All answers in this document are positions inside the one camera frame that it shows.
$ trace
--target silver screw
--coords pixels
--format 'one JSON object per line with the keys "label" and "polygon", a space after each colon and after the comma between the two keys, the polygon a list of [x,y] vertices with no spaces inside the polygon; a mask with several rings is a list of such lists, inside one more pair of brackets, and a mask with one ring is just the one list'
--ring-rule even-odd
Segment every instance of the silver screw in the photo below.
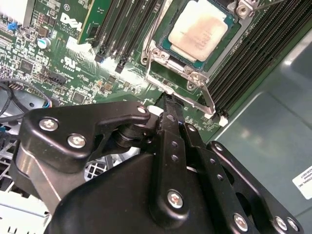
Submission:
{"label": "silver screw", "polygon": [[39,127],[43,130],[52,132],[55,131],[59,127],[59,125],[55,120],[45,118],[39,122]]}
{"label": "silver screw", "polygon": [[243,232],[248,231],[248,225],[245,219],[240,214],[234,214],[233,219],[240,230],[242,230]]}
{"label": "silver screw", "polygon": [[183,206],[183,200],[181,195],[175,191],[169,191],[167,199],[174,208],[180,209]]}
{"label": "silver screw", "polygon": [[219,150],[219,151],[223,151],[221,145],[219,145],[218,143],[214,144],[216,149]]}
{"label": "silver screw", "polygon": [[82,135],[74,134],[68,137],[67,139],[68,144],[76,149],[81,149],[86,145],[86,140]]}
{"label": "silver screw", "polygon": [[296,225],[296,223],[291,219],[291,218],[287,218],[287,221],[289,223],[289,225],[297,232],[299,231],[298,226]]}
{"label": "silver screw", "polygon": [[192,125],[189,125],[188,128],[189,128],[192,132],[196,132],[196,128],[193,127]]}
{"label": "silver screw", "polygon": [[237,13],[239,16],[245,16],[248,14],[248,10],[247,10],[246,6],[243,5],[243,6],[238,7]]}
{"label": "silver screw", "polygon": [[195,88],[196,87],[195,87],[195,85],[193,83],[191,83],[189,81],[187,82],[187,90],[188,91],[193,91]]}
{"label": "silver screw", "polygon": [[286,223],[284,222],[283,219],[281,219],[280,217],[276,216],[275,217],[275,220],[278,224],[278,226],[283,229],[284,231],[287,231],[287,226],[286,226]]}
{"label": "silver screw", "polygon": [[152,51],[152,54],[155,55],[156,57],[159,57],[160,51],[159,51],[158,49],[154,49],[154,50]]}
{"label": "silver screw", "polygon": [[138,107],[137,108],[137,110],[139,111],[139,112],[141,112],[142,114],[145,114],[146,113],[146,110],[143,108],[143,107]]}

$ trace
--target integrated circuit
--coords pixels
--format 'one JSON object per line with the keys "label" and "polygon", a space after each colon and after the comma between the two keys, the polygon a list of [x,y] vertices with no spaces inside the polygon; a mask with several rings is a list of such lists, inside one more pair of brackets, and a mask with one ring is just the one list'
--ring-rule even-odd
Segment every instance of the integrated circuit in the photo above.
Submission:
{"label": "integrated circuit", "polygon": [[82,94],[80,94],[80,93],[78,93],[78,92],[75,92],[75,93],[74,93],[74,96],[73,96],[73,101],[74,101],[75,103],[77,103],[77,104],[82,104],[83,101],[84,101],[84,98],[85,98],[84,95],[82,95]]}
{"label": "integrated circuit", "polygon": [[101,87],[101,92],[105,92],[105,91],[111,91],[113,88],[113,86],[110,83],[105,83],[102,87]]}
{"label": "integrated circuit", "polygon": [[31,74],[32,71],[33,71],[33,64],[28,62],[28,61],[26,61],[26,60],[24,60],[24,59],[22,59],[19,68],[24,73]]}
{"label": "integrated circuit", "polygon": [[51,27],[54,27],[55,23],[56,23],[56,20],[55,20],[54,18],[50,17],[50,19],[49,19],[49,25],[50,25]]}
{"label": "integrated circuit", "polygon": [[44,27],[40,27],[40,28],[38,29],[38,35],[40,35],[40,36],[46,38],[46,37],[49,35],[49,30],[46,29],[46,28],[44,28]]}
{"label": "integrated circuit", "polygon": [[204,62],[228,30],[225,18],[206,0],[189,1],[168,37],[170,49],[192,63]]}
{"label": "integrated circuit", "polygon": [[201,71],[230,31],[234,17],[209,0],[188,0],[180,9],[159,47],[181,64]]}
{"label": "integrated circuit", "polygon": [[48,24],[49,21],[50,21],[50,16],[44,15],[44,17],[43,17],[43,22],[44,22],[45,24]]}

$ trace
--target metal linkage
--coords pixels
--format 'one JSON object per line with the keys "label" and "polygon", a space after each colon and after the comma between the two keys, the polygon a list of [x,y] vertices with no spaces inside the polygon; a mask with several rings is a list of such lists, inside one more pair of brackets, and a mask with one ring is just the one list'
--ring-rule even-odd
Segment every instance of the metal linkage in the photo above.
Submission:
{"label": "metal linkage", "polygon": [[156,154],[153,162],[150,212],[156,223],[166,229],[181,226],[189,215],[186,186],[184,141],[179,133],[179,113],[174,97],[163,95],[159,100],[164,112],[156,129]]}
{"label": "metal linkage", "polygon": [[[97,234],[103,225],[108,233],[303,234],[222,144],[203,143],[182,110],[165,93],[149,108],[116,102],[33,110],[10,175],[54,214],[48,234]],[[85,183],[88,163],[106,156],[111,168],[110,154],[133,146],[139,155]]]}
{"label": "metal linkage", "polygon": [[[145,124],[149,118],[148,110],[136,102],[33,110],[20,127],[12,177],[17,186],[23,175],[29,178],[28,188],[38,193],[53,214],[62,198],[85,182],[90,156],[106,145],[112,132],[124,124]],[[97,136],[102,136],[98,146],[94,145]]]}

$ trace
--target white label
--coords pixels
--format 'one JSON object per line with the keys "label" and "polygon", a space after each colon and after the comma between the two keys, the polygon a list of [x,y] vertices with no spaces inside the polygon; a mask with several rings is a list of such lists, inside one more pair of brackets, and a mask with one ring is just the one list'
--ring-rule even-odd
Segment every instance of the white label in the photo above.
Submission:
{"label": "white label", "polygon": [[312,198],[312,166],[292,180],[306,200]]}

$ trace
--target ram slot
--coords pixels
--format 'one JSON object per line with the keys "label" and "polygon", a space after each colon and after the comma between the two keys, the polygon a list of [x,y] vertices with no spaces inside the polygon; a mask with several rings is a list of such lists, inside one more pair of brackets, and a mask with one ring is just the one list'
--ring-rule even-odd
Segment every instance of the ram slot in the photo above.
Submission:
{"label": "ram slot", "polygon": [[120,6],[120,3],[121,3],[121,0],[113,0],[111,6],[109,7],[108,9],[108,12],[107,12],[107,15],[104,19],[104,22],[96,36],[96,42],[97,43],[100,43],[100,41],[102,40],[102,38],[105,38],[105,34],[107,34],[107,27],[108,27],[108,24],[109,22],[111,22],[112,20],[112,16],[113,16],[113,13],[115,11],[115,9],[117,9],[118,6]]}
{"label": "ram slot", "polygon": [[116,16],[116,20],[113,23],[113,26],[106,33],[105,39],[101,45],[101,48],[98,52],[101,56],[105,57],[107,52],[109,51],[112,43],[114,42],[114,36],[117,33],[121,22],[123,21],[123,17],[127,14],[128,7],[130,6],[131,1],[123,0],[120,10]]}
{"label": "ram slot", "polygon": [[224,85],[223,83],[228,80],[227,78],[231,74],[231,71],[245,56],[252,44],[255,43],[257,37],[259,37],[259,35],[261,35],[261,33],[263,32],[263,29],[274,21],[274,18],[282,9],[283,5],[280,3],[275,7],[271,7],[264,15],[264,17],[260,20],[260,22],[257,23],[257,25],[251,31],[248,37],[245,38],[245,41],[241,44],[241,46],[235,51],[235,53],[227,61],[224,67],[222,67],[219,73],[212,79],[212,82],[208,86],[211,95],[214,95],[220,87],[226,87],[226,85]]}
{"label": "ram slot", "polygon": [[306,23],[308,23],[312,18],[312,5],[302,6],[301,11],[296,11],[295,15],[289,20],[296,21],[295,26],[291,28],[287,27],[283,30],[283,37],[280,37],[277,41],[272,43],[270,47],[266,50],[266,57],[261,60],[255,60],[253,65],[257,66],[249,73],[245,74],[244,81],[242,85],[234,90],[232,93],[226,96],[220,103],[220,106],[225,109],[231,108],[242,95],[250,88],[250,86],[259,78],[259,76],[275,62],[276,58],[280,52],[285,49],[286,45],[297,35],[297,33],[302,29]]}
{"label": "ram slot", "polygon": [[212,97],[215,102],[218,102],[221,97],[224,94],[228,93],[228,90],[231,89],[233,86],[241,84],[241,74],[244,72],[245,69],[248,69],[248,67],[250,67],[250,62],[255,57],[257,57],[258,53],[262,50],[263,45],[272,40],[271,37],[274,35],[278,27],[281,26],[281,22],[284,17],[287,16],[295,8],[296,5],[297,2],[294,1],[291,6],[284,8],[284,10],[282,11],[279,11],[280,14],[275,16],[272,23],[268,23],[267,21],[265,21],[263,22],[263,24],[259,24],[259,26],[264,26],[264,29],[262,30],[260,36],[257,36],[257,38],[252,41],[244,57],[241,58],[239,62],[236,62],[231,71],[228,71],[227,79],[222,84],[222,87],[218,88],[213,92]]}
{"label": "ram slot", "polygon": [[128,43],[127,38],[129,37],[133,28],[135,28],[136,26],[135,21],[137,20],[137,16],[143,10],[144,2],[145,0],[136,0],[135,5],[130,15],[130,20],[127,21],[124,29],[121,32],[122,36],[119,37],[116,43],[114,44],[114,47],[112,48],[110,52],[110,56],[116,58],[122,55],[123,50],[126,47],[126,44]]}
{"label": "ram slot", "polygon": [[119,60],[119,63],[116,68],[116,72],[118,73],[122,72],[123,68],[125,67],[125,64],[127,63],[131,54],[133,53],[134,48],[136,48],[136,46],[138,46],[138,44],[140,43],[138,39],[145,28],[146,22],[148,21],[148,19],[151,17],[152,13],[154,12],[157,2],[158,0],[148,1],[146,7],[144,8],[143,17],[140,20],[139,26],[136,28],[135,32],[131,35],[131,37],[129,38],[129,42],[126,44],[124,48],[124,53]]}

